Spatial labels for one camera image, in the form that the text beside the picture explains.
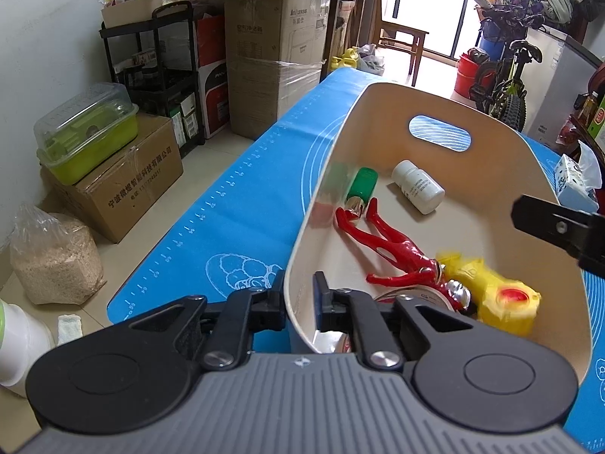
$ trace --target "bicycle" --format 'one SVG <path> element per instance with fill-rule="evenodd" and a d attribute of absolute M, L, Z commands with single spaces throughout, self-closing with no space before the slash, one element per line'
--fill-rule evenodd
<path fill-rule="evenodd" d="M 527 29 L 539 29 L 544 25 L 542 15 L 518 17 L 522 9 L 516 7 L 482 9 L 483 22 L 494 22 L 501 32 L 499 40 L 504 41 L 503 58 L 497 62 L 486 62 L 479 66 L 475 83 L 471 86 L 470 97 L 477 110 L 489 114 L 516 131 L 525 126 L 527 90 L 521 74 L 528 63 L 542 62 L 542 53 L 536 46 L 520 35 L 527 35 Z M 484 86 L 489 75 L 493 78 Z"/>

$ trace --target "red bucket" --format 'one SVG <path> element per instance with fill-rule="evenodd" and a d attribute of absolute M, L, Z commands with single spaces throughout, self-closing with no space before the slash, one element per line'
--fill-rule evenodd
<path fill-rule="evenodd" d="M 466 97 L 470 99 L 468 91 L 475 83 L 475 75 L 477 74 L 477 69 L 479 69 L 479 65 L 471 61 L 468 57 L 467 53 L 464 53 L 460 56 L 460 61 L 458 61 L 458 74 L 456 75 L 456 84 L 454 85 L 454 90 L 456 93 L 459 93 L 462 97 Z M 494 73 L 490 73 L 485 75 L 482 80 L 482 84 L 484 87 L 489 84 L 489 80 L 494 76 Z"/>

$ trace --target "red action figure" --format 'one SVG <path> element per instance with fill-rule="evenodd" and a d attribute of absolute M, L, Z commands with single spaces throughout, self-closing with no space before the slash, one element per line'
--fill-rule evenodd
<path fill-rule="evenodd" d="M 392 228 L 378 215 L 378 200 L 371 198 L 365 219 L 374 225 L 384 237 L 364 232 L 351 223 L 357 215 L 341 207 L 337 208 L 338 227 L 347 232 L 357 242 L 368 246 L 385 258 L 395 268 L 405 271 L 400 277 L 378 277 L 367 275 L 366 281 L 385 287 L 407 287 L 425 285 L 441 293 L 452 304 L 455 311 L 466 306 L 454 299 L 451 294 L 451 283 L 442 281 L 442 270 L 437 260 L 431 259 L 418 248 L 413 241 L 400 231 Z"/>

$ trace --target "white pill bottle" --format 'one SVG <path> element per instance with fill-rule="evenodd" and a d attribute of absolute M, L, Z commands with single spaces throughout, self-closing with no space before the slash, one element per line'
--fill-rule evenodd
<path fill-rule="evenodd" d="M 391 178 L 423 215 L 435 210 L 445 198 L 444 188 L 409 160 L 399 162 Z"/>

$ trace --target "red logo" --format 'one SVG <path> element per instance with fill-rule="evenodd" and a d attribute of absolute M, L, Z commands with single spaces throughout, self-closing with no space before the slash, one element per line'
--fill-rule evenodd
<path fill-rule="evenodd" d="M 597 114 L 595 115 L 595 123 L 601 124 L 604 119 L 605 119 L 605 109 L 603 109 L 602 107 L 599 107 L 599 110 L 597 111 Z"/>

